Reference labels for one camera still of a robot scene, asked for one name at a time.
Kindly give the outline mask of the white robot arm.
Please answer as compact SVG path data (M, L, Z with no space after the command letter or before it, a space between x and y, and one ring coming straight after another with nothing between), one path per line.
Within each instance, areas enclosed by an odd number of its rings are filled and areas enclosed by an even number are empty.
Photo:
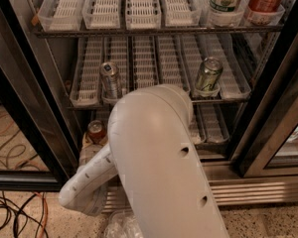
M132 91L112 109L108 143L67 181L61 206L90 214L118 176L144 238L229 238L191 139L193 104L180 87Z

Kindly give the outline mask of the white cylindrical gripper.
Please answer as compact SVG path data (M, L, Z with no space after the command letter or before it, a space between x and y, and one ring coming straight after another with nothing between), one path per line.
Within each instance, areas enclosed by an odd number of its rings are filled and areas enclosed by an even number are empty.
M83 134L82 146L83 148L79 153L79 166L86 165L102 149L101 145L92 145L91 140L86 134Z

